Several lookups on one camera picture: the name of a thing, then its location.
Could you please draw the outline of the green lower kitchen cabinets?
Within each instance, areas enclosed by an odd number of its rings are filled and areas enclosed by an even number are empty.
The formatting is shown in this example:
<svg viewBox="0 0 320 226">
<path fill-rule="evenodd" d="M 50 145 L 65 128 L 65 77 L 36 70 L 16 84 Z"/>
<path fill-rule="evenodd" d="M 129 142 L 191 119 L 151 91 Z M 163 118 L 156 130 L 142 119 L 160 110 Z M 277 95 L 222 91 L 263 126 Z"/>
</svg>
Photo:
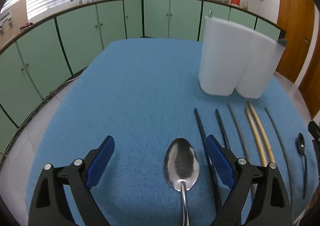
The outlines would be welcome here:
<svg viewBox="0 0 320 226">
<path fill-rule="evenodd" d="M 1 156 L 39 106 L 110 43 L 142 37 L 201 41 L 208 13 L 275 40 L 286 35 L 261 16 L 208 0 L 102 0 L 28 26 L 1 48 Z"/>
</svg>

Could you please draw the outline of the blue towel mat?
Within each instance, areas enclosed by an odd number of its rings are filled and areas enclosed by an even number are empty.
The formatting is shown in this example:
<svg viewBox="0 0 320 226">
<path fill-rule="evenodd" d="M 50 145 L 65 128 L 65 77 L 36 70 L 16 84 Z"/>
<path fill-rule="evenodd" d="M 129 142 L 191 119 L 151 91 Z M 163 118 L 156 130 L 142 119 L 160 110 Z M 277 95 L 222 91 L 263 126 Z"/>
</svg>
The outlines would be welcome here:
<svg viewBox="0 0 320 226">
<path fill-rule="evenodd" d="M 245 114 L 247 99 L 204 93 L 198 81 L 202 45 L 171 39 L 128 39 L 111 43 L 84 70 L 53 116 L 34 158 L 25 202 L 31 204 L 43 167 L 70 165 L 101 145 L 107 136 L 114 153 L 91 194 L 111 225 L 181 225 L 181 196 L 166 182 L 163 162 L 170 143 L 184 138 L 193 146 L 200 175 L 187 192 L 191 225 L 210 225 L 214 194 L 195 114 L 206 134 L 222 140 L 215 110 L 231 151 L 244 152 L 231 104 L 248 149 L 260 165 Z"/>
</svg>

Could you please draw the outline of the bamboo chopstick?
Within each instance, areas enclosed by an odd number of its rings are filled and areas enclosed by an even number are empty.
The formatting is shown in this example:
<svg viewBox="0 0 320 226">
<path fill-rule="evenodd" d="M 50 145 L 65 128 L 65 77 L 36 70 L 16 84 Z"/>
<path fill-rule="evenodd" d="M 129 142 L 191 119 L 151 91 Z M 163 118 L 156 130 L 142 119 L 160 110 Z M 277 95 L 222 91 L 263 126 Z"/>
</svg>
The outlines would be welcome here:
<svg viewBox="0 0 320 226">
<path fill-rule="evenodd" d="M 253 105 L 249 101 L 247 101 L 247 104 L 248 104 L 248 108 L 250 109 L 251 116 L 252 116 L 252 118 L 255 122 L 255 125 L 257 127 L 263 148 L 265 148 L 267 151 L 268 160 L 269 160 L 269 162 L 274 163 L 275 159 L 274 159 L 274 155 L 272 152 L 272 148 L 271 148 L 270 142 L 268 140 L 267 134 L 264 130 L 264 127 L 259 119 L 259 116 L 258 116 L 256 110 L 254 109 Z"/>
<path fill-rule="evenodd" d="M 251 116 L 251 113 L 250 113 L 250 111 L 249 111 L 249 109 L 247 107 L 245 107 L 245 113 L 246 113 L 249 125 L 250 125 L 250 127 L 252 129 L 252 132 L 253 132 L 255 143 L 257 145 L 257 149 L 258 149 L 258 152 L 259 152 L 261 165 L 266 167 L 267 166 L 266 154 L 265 154 L 265 151 L 264 151 L 264 148 L 263 148 L 263 145 L 262 145 L 262 142 L 261 142 L 257 127 L 255 125 L 255 122 L 254 122 L 254 120 L 253 120 L 253 118 Z"/>
</svg>

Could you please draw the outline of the small dark spoon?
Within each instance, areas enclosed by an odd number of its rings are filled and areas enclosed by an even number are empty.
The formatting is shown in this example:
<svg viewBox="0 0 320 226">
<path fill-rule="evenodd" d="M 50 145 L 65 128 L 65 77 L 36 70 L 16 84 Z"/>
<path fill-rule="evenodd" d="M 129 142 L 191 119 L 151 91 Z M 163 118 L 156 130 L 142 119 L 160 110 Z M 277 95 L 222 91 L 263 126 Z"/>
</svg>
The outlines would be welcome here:
<svg viewBox="0 0 320 226">
<path fill-rule="evenodd" d="M 296 139 L 296 148 L 298 153 L 304 158 L 303 199 L 305 199 L 308 188 L 308 160 L 305 154 L 305 140 L 301 133 L 298 134 L 298 137 Z"/>
</svg>

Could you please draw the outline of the large silver spoon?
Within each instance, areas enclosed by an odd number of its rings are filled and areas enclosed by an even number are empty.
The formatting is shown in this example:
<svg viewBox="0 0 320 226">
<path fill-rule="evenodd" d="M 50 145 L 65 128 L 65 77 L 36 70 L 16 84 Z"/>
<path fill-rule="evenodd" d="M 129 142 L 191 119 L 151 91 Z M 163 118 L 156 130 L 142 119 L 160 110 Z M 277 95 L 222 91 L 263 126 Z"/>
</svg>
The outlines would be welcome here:
<svg viewBox="0 0 320 226">
<path fill-rule="evenodd" d="M 184 138 L 176 138 L 169 145 L 164 158 L 166 182 L 181 195 L 183 225 L 189 225 L 187 191 L 196 183 L 200 165 L 194 148 Z"/>
</svg>

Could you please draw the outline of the brown wooden door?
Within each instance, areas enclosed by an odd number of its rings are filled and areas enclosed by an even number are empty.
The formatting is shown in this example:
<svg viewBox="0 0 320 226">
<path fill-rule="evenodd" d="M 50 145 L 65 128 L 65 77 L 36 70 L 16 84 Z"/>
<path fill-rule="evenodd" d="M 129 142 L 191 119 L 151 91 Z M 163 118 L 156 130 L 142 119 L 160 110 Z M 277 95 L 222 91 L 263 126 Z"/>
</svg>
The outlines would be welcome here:
<svg viewBox="0 0 320 226">
<path fill-rule="evenodd" d="M 306 60 L 313 34 L 313 0 L 280 0 L 277 25 L 288 40 L 276 71 L 295 82 Z"/>
<path fill-rule="evenodd" d="M 299 90 L 313 119 L 319 112 L 319 39 Z"/>
</svg>

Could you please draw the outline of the cardboard box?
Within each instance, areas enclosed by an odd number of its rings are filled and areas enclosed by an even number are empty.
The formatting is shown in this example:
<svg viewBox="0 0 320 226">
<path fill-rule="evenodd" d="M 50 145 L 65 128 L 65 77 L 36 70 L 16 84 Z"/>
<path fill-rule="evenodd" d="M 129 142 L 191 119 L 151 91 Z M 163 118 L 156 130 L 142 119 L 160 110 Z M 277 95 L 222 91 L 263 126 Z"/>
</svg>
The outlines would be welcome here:
<svg viewBox="0 0 320 226">
<path fill-rule="evenodd" d="M 1 48 L 20 34 L 20 28 L 28 22 L 26 0 L 19 0 L 1 13 Z"/>
</svg>

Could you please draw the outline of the white double utensil holder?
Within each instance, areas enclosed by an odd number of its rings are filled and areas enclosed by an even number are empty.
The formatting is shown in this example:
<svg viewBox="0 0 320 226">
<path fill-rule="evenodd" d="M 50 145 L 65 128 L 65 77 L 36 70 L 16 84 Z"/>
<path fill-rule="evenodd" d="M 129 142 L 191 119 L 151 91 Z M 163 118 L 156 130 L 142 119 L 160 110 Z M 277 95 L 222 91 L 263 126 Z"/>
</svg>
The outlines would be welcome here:
<svg viewBox="0 0 320 226">
<path fill-rule="evenodd" d="M 288 43 L 241 24 L 206 16 L 198 80 L 209 95 L 237 92 L 258 99 L 268 86 Z"/>
</svg>

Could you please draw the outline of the grey chopstick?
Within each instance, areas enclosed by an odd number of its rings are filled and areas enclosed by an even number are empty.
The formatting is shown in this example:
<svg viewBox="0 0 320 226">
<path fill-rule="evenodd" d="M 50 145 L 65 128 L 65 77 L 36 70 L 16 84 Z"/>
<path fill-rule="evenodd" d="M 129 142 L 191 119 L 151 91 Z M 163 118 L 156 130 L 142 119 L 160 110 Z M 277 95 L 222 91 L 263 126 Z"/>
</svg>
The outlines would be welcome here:
<svg viewBox="0 0 320 226">
<path fill-rule="evenodd" d="M 281 134 L 276 126 L 276 123 L 274 122 L 274 119 L 272 118 L 269 110 L 267 109 L 267 107 L 264 107 L 272 125 L 273 125 L 273 128 L 276 132 L 276 135 L 278 137 L 278 140 L 279 140 L 279 143 L 281 145 L 281 149 L 282 149 L 282 152 L 283 152 L 283 155 L 284 155 L 284 158 L 285 158 L 285 162 L 286 162 L 286 167 L 287 167 L 287 172 L 288 172 L 288 177 L 289 177 L 289 184 L 290 184 L 290 201 L 291 201 L 291 207 L 293 207 L 293 190 L 294 190 L 294 180 L 293 180 L 293 175 L 292 175 L 292 169 L 291 169 L 291 163 L 289 161 L 289 156 L 287 154 L 287 151 L 286 151 L 286 148 L 285 148 L 285 145 L 284 145 L 284 141 L 281 137 Z"/>
<path fill-rule="evenodd" d="M 241 146 L 242 146 L 242 150 L 244 152 L 244 156 L 245 156 L 246 160 L 250 162 L 248 149 L 247 149 L 247 146 L 246 146 L 246 143 L 245 143 L 245 140 L 244 140 L 244 135 L 243 135 L 243 132 L 242 132 L 242 130 L 240 128 L 239 122 L 238 122 L 238 120 L 236 118 L 236 115 L 235 115 L 235 113 L 233 111 L 233 108 L 232 108 L 231 104 L 228 103 L 227 105 L 228 105 L 228 109 L 229 109 L 229 111 L 230 111 L 230 113 L 232 115 L 234 124 L 236 126 L 236 130 L 237 130 L 238 135 L 239 135 L 239 139 L 240 139 L 240 143 L 241 143 Z"/>
</svg>

